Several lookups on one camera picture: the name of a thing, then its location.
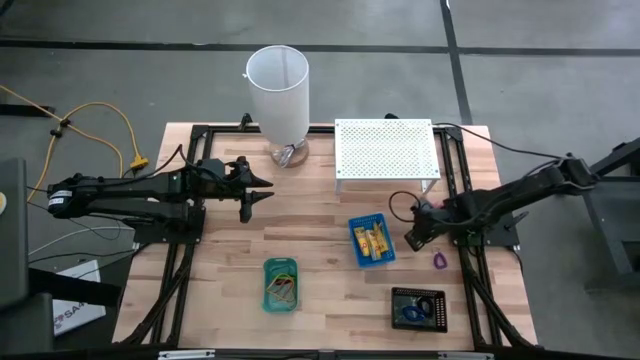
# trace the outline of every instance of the blue object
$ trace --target blue object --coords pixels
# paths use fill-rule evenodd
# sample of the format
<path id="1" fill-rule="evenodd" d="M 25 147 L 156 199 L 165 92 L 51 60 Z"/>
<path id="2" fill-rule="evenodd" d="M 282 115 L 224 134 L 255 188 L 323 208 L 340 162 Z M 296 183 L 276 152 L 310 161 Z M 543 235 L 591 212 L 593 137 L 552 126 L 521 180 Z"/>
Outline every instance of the blue object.
<path id="1" fill-rule="evenodd" d="M 376 261 L 373 261 L 371 256 L 362 255 L 362 251 L 360 250 L 360 245 L 358 244 L 358 239 L 356 239 L 356 235 L 353 233 L 353 229 L 358 227 L 364 227 L 365 230 L 373 230 L 374 223 L 382 224 L 382 231 L 384 232 L 384 238 L 387 240 L 387 245 L 389 246 L 389 251 L 383 252 L 382 257 Z M 393 248 L 393 241 L 391 241 L 391 236 L 389 235 L 387 222 L 384 220 L 384 215 L 382 215 L 381 213 L 350 219 L 349 220 L 349 236 L 351 237 L 351 242 L 353 243 L 353 249 L 356 252 L 358 265 L 361 268 L 384 265 L 396 260 L 396 252 Z"/>
<path id="2" fill-rule="evenodd" d="M 262 308 L 270 313 L 288 313 L 298 307 L 298 296 L 300 295 L 300 278 L 298 277 L 298 264 L 292 258 L 272 258 L 264 262 L 264 299 Z M 295 279 L 294 301 L 288 302 L 278 299 L 273 294 L 267 293 L 267 287 L 278 274 L 287 274 Z"/>
<path id="3" fill-rule="evenodd" d="M 402 315 L 409 321 L 423 321 L 432 316 L 433 309 L 431 302 L 424 297 L 420 297 L 416 306 L 405 306 L 402 308 Z"/>

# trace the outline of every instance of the wooden table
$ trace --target wooden table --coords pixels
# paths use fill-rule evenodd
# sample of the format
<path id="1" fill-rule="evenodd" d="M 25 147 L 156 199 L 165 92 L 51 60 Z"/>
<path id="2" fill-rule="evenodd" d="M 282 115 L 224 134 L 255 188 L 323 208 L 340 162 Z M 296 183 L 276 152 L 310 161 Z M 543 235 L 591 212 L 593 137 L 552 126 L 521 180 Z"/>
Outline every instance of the wooden table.
<path id="1" fill-rule="evenodd" d="M 186 149 L 192 125 L 167 124 L 158 164 L 164 163 L 179 144 Z M 485 126 L 471 129 L 486 136 L 489 133 Z M 262 136 L 216 135 L 212 157 L 231 161 L 238 155 L 246 155 L 253 172 L 275 184 L 272 191 L 276 195 L 253 207 L 253 218 L 248 224 L 239 222 L 237 202 L 207 201 L 205 230 L 196 247 L 180 346 L 472 349 L 456 249 L 443 236 L 420 252 L 413 252 L 403 238 L 409 224 L 395 219 L 387 207 L 393 191 L 419 194 L 420 182 L 354 181 L 345 183 L 342 194 L 336 196 L 333 135 L 310 135 L 309 142 L 311 154 L 305 164 L 280 169 L 272 163 Z M 464 142 L 474 188 L 498 186 L 500 180 L 491 145 L 468 134 Z M 181 160 L 174 160 L 167 170 L 181 166 Z M 442 164 L 441 172 L 445 173 Z M 439 181 L 428 198 L 438 201 L 447 196 L 445 183 Z M 410 204 L 408 196 L 397 196 L 394 200 L 399 215 L 406 218 L 410 218 Z M 349 240 L 347 220 L 376 212 L 385 215 L 397 260 L 360 270 Z M 445 270 L 433 266 L 433 256 L 438 250 L 449 263 Z M 152 245 L 134 259 L 114 341 L 129 335 L 158 297 L 166 252 L 166 245 Z M 300 304 L 293 314 L 272 315 L 261 308 L 262 265 L 271 257 L 293 257 L 298 262 Z M 488 248 L 487 261 L 497 303 L 525 338 L 535 342 L 527 295 L 514 255 L 504 249 Z M 393 286 L 444 290 L 449 332 L 391 329 Z M 479 313 L 483 334 L 488 339 L 483 306 L 479 306 Z"/>

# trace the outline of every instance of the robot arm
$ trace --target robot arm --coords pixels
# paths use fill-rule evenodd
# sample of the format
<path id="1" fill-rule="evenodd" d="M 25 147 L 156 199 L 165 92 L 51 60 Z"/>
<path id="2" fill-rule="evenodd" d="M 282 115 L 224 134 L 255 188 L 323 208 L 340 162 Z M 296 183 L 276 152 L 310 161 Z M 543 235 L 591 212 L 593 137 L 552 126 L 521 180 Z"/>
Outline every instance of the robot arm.
<path id="1" fill-rule="evenodd" d="M 446 199 L 442 208 L 428 202 L 411 208 L 414 225 L 405 239 L 414 251 L 445 233 L 456 239 L 479 233 L 505 214 L 546 197 L 579 195 L 595 187 L 598 176 L 582 159 L 565 158 L 539 172 L 492 190 L 473 190 Z"/>
<path id="2" fill-rule="evenodd" d="M 231 167 L 228 174 L 227 165 Z M 202 229 L 205 209 L 194 200 L 240 201 L 240 221 L 246 223 L 251 219 L 251 206 L 273 195 L 272 192 L 248 192 L 247 188 L 271 186 L 272 183 L 253 175 L 244 156 L 227 164 L 219 159 L 206 159 L 197 165 L 188 164 L 178 170 L 137 179 L 76 174 L 49 185 L 48 211 L 60 219 L 93 214 L 131 216 L 133 218 L 123 221 L 136 228 L 136 232 L 152 227 L 156 229 L 155 235 L 170 239 L 172 234 L 179 237 Z"/>

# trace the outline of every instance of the pegboard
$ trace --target pegboard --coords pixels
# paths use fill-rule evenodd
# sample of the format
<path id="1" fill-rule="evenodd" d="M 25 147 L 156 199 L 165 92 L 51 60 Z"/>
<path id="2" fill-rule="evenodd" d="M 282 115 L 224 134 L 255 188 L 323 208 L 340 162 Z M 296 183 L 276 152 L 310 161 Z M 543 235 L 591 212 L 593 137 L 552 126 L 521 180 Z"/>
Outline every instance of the pegboard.
<path id="1" fill-rule="evenodd" d="M 336 119 L 336 179 L 437 180 L 429 119 Z"/>

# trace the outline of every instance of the gray floor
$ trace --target gray floor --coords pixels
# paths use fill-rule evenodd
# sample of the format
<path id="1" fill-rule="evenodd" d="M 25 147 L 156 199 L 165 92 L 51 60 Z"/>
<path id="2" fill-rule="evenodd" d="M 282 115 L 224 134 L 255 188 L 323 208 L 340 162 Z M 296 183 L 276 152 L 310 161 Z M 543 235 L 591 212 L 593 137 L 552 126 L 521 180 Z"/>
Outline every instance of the gray floor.
<path id="1" fill-rule="evenodd" d="M 640 6 L 633 0 L 450 0 L 460 46 L 639 47 Z M 437 0 L 18 0 L 0 20 L 11 38 L 446 45 Z M 140 52 L 0 49 L 0 83 L 54 105 L 59 113 L 88 101 L 116 104 L 129 115 L 141 150 L 155 161 L 169 121 L 237 121 L 251 110 L 244 52 Z M 448 55 L 310 53 L 311 117 L 430 117 L 460 122 Z M 494 139 L 592 162 L 640 135 L 640 58 L 463 56 L 475 124 Z M 126 127 L 104 109 L 78 126 L 113 141 L 132 157 Z M 0 158 L 27 159 L 34 184 L 43 164 L 44 119 L 2 118 Z M 503 181 L 540 159 L 496 150 Z M 56 148 L 48 182 L 81 171 L 116 175 L 113 153 L 74 134 Z M 34 200 L 43 204 L 42 195 Z M 583 284 L 611 270 L 581 199 L 531 206 L 518 226 L 525 282 L 539 341 L 549 349 L 638 357 L 637 295 L 587 295 Z M 31 208 L 30 248 L 78 229 Z M 83 221 L 113 226 L 109 222 Z M 84 234 L 41 255 L 110 252 L 130 244 Z M 78 258 L 43 262 L 45 269 Z"/>

